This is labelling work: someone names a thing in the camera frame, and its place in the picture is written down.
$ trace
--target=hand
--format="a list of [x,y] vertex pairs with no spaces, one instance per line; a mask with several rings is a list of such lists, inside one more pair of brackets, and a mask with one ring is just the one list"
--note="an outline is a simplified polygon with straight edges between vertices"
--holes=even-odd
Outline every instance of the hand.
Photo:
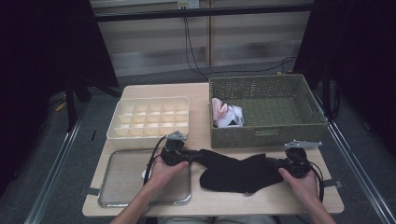
[[160,148],[156,153],[156,158],[151,169],[151,175],[148,180],[148,184],[152,184],[155,189],[163,188],[176,173],[189,166],[187,161],[183,161],[175,166],[165,164],[163,158],[158,156],[161,155],[162,151],[163,149]]
[[312,170],[304,178],[295,178],[283,168],[279,168],[278,171],[290,184],[291,190],[302,204],[307,205],[309,202],[318,200],[317,177]]

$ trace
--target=person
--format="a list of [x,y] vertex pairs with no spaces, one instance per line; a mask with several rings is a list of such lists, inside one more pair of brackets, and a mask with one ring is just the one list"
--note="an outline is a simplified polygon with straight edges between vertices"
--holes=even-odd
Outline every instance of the person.
[[[148,183],[134,196],[128,206],[111,221],[111,224],[137,223],[139,218],[145,213],[149,202],[156,192],[166,186],[175,174],[187,166],[189,166],[187,161],[183,161],[175,166],[168,166],[160,156],[157,156],[154,160]],[[318,198],[317,178],[313,171],[308,172],[304,178],[295,178],[283,168],[279,168],[278,171],[284,180],[289,183],[291,190],[306,208],[308,215],[314,223],[335,223],[334,219],[330,216]],[[189,223],[188,220],[189,218],[187,217],[184,219],[183,223]],[[199,221],[195,223],[206,223],[207,221],[207,218],[200,218]],[[219,223],[226,222],[227,217]]]

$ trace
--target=table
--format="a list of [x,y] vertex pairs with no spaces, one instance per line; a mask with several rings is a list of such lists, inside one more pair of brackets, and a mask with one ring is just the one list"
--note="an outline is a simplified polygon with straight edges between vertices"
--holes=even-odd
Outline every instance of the table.
[[[128,86],[124,89],[121,99],[172,96],[186,96],[190,99],[190,128],[187,135],[187,146],[192,149],[212,149],[208,121],[208,83]],[[91,188],[99,189],[101,187],[109,156],[116,150],[118,149],[107,139],[92,179]],[[308,159],[320,167],[324,180],[331,179],[318,148],[311,147],[305,150]],[[222,148],[215,151],[237,159],[244,159],[259,153],[266,153],[268,157],[272,158],[284,159],[286,157],[284,147]],[[191,166],[191,200],[188,204],[178,207],[155,205],[147,210],[145,216],[295,215],[306,212],[286,182],[261,189],[250,196],[240,193],[213,192],[200,187],[199,177],[204,169],[205,167],[198,163],[193,163]],[[116,216],[122,210],[122,208],[102,208],[97,199],[98,196],[87,195],[82,207],[85,216]],[[323,204],[331,214],[341,213],[344,210],[344,204],[335,186],[325,189]]]

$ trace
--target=black cloth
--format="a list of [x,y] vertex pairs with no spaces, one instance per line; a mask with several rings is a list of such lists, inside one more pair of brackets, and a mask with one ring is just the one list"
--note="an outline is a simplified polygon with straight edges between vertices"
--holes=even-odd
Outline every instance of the black cloth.
[[207,149],[200,153],[203,157],[198,162],[207,168],[200,177],[204,189],[251,194],[283,181],[277,169],[265,163],[265,154],[240,161]]

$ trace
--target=green basket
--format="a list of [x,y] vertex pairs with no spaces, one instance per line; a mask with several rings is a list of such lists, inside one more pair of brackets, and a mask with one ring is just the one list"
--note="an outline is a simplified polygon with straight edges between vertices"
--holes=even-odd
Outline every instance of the green basket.
[[210,105],[212,148],[284,146],[294,139],[319,142],[328,123],[303,75],[214,77],[209,102],[242,107],[243,127],[217,128]]

